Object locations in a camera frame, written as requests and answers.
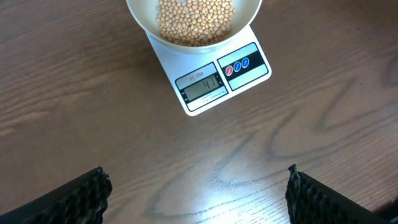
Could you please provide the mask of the pile of soybeans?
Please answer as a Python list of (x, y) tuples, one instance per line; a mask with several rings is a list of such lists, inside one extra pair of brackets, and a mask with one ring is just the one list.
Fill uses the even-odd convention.
[(187, 47), (224, 40), (236, 13), (233, 0), (159, 0), (156, 9), (161, 38)]

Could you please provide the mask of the white digital kitchen scale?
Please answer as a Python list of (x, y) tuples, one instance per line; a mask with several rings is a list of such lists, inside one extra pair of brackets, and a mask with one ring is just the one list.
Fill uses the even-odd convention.
[(176, 52), (148, 37), (184, 111), (196, 116), (268, 80), (272, 69), (252, 29), (213, 52)]

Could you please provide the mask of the cream ceramic bowl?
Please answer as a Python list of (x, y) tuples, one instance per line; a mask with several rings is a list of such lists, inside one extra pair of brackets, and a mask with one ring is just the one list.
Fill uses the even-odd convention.
[(171, 50), (191, 55), (214, 52), (230, 43), (233, 39), (236, 39), (238, 35), (244, 32), (244, 29), (250, 27), (251, 22), (256, 17), (262, 4), (262, 0), (233, 0), (233, 7), (238, 11), (237, 14), (233, 16), (229, 34), (226, 35), (226, 39), (212, 45), (188, 47), (176, 45), (161, 38), (160, 28), (155, 18), (157, 15), (156, 7), (159, 5), (158, 1), (127, 0), (126, 2), (133, 18), (152, 39)]

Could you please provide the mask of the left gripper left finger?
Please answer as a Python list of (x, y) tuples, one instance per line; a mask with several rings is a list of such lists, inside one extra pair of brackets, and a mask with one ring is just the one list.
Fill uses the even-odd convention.
[(1, 215), (1, 223), (102, 224), (112, 192), (109, 175), (97, 167), (59, 188)]

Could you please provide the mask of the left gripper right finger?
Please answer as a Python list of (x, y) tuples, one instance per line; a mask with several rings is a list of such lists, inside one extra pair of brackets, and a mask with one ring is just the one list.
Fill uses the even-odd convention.
[(289, 171), (285, 198), (291, 223), (373, 224), (389, 222), (306, 173), (298, 171), (295, 164), (289, 167)]

